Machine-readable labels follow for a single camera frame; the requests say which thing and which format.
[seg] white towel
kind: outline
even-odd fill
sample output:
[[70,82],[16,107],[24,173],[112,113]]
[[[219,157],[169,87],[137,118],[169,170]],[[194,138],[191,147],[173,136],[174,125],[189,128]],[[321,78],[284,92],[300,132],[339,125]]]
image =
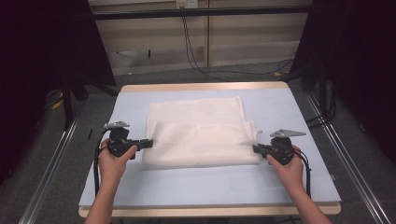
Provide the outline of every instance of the white towel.
[[239,97],[150,105],[143,161],[165,166],[219,166],[258,163],[254,123],[246,122]]

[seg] table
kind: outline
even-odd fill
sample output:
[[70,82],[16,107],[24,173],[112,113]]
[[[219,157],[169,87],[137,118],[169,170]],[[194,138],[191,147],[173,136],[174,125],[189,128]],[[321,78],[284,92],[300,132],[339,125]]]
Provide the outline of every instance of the table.
[[[235,95],[242,98],[247,120],[254,120],[257,129],[262,129],[263,134],[258,135],[258,142],[268,143],[269,133],[279,128],[307,133],[306,136],[295,137],[291,141],[304,148],[303,151],[310,160],[313,200],[325,214],[338,214],[341,211],[341,199],[291,91],[284,82],[125,86],[109,122],[126,121],[131,124],[132,136],[128,136],[129,138],[144,138],[144,117],[149,103]],[[298,214],[277,180],[274,169],[265,161],[258,165],[156,170],[143,164],[141,154],[138,152],[136,160],[128,162],[114,202],[113,217],[248,217]],[[191,183],[201,185],[200,188],[193,188],[193,194],[189,193]],[[91,169],[79,204],[79,214],[82,217],[88,215],[93,201],[93,189]]]

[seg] gray floor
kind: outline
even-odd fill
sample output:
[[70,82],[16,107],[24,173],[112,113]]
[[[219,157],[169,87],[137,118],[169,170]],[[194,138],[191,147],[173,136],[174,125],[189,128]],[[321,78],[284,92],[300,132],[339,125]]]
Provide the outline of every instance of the gray floor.
[[[249,72],[263,72],[277,69],[277,63],[226,66],[218,69],[235,69]],[[223,81],[268,81],[278,80],[274,75],[255,76],[235,73],[211,73]],[[221,81],[199,74],[191,69],[157,72],[131,76],[116,77],[118,87],[126,84],[215,82]],[[300,80],[289,83],[295,99],[306,119],[315,116],[305,93],[301,91]],[[88,88],[92,93],[86,102],[74,101],[75,113],[82,109],[77,128],[74,131],[62,162],[53,178],[45,201],[36,217],[36,223],[82,223],[78,215],[78,201],[84,188],[85,178],[93,158],[93,148],[112,113],[116,98]],[[55,99],[48,99],[49,104]],[[373,193],[382,204],[390,220],[396,221],[396,165],[386,158],[376,141],[368,134],[362,133],[359,121],[342,100],[337,100],[337,114],[332,121],[354,162],[358,166]],[[47,169],[54,149],[63,134],[63,106],[56,110],[45,111],[35,134],[35,140],[26,150],[21,164],[14,170],[14,175],[0,187],[0,223],[18,223],[24,209],[29,203],[35,189]],[[373,216],[354,183],[351,181],[343,163],[338,159],[331,142],[321,128],[311,129],[320,153],[331,174],[337,176],[334,184],[342,198],[342,212],[331,217],[334,223],[375,223]],[[287,217],[276,217],[281,221]],[[165,218],[161,223],[208,223],[213,220],[205,218]],[[124,219],[113,223],[159,223],[158,219]],[[229,223],[275,223],[268,217],[234,217]]]

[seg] human hand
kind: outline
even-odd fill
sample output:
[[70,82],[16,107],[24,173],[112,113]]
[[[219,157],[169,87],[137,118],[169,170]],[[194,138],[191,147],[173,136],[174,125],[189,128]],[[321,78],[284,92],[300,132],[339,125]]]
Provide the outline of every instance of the human hand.
[[136,153],[137,147],[131,146],[121,157],[115,157],[108,151],[108,141],[110,139],[107,138],[102,142],[102,152],[99,155],[101,187],[116,187],[125,172],[126,162]]
[[[295,150],[300,151],[296,146],[293,146]],[[291,161],[286,164],[280,164],[274,157],[267,155],[268,162],[276,169],[277,176],[280,182],[285,187],[288,192],[292,190],[302,190],[304,191],[303,185],[303,162],[302,160],[294,154]]]

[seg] forearm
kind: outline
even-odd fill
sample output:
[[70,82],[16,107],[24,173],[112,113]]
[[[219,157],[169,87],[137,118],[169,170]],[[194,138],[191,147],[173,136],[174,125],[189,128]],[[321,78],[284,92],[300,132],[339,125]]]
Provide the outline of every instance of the forearm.
[[304,188],[289,189],[288,193],[293,200],[294,205],[297,207],[303,223],[331,223],[312,199],[305,193]]
[[84,223],[110,223],[116,192],[117,185],[101,186]]

